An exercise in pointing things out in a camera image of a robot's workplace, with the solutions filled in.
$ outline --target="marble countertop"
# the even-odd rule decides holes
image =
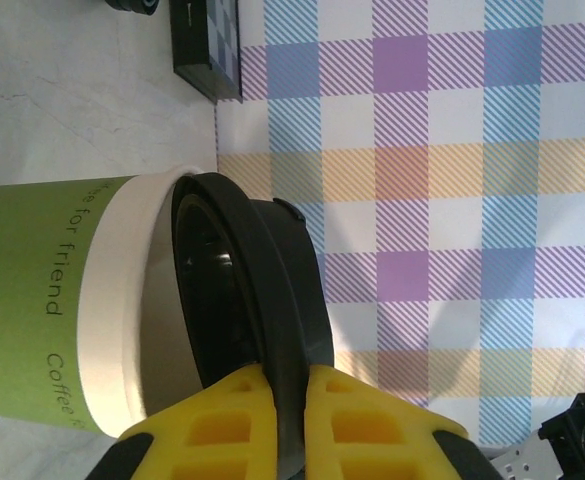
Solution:
[[[0,0],[0,184],[216,169],[214,107],[172,73],[168,2]],[[82,480],[112,440],[0,418],[0,480]]]

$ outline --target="white marble surface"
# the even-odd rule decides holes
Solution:
[[[0,0],[0,184],[216,169],[214,108],[172,73],[167,0]],[[0,480],[79,480],[112,442],[0,418]]]

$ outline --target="green paper cup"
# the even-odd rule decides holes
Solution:
[[[0,415],[117,437],[201,390],[170,214],[191,173],[0,187]]]

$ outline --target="paper cup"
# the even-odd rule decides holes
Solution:
[[[0,415],[116,437],[201,390],[171,235],[189,173],[0,187]]]

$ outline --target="plaid tablecloth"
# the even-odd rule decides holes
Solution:
[[[338,366],[525,438],[585,390],[585,0],[242,0],[220,171],[305,212]]]

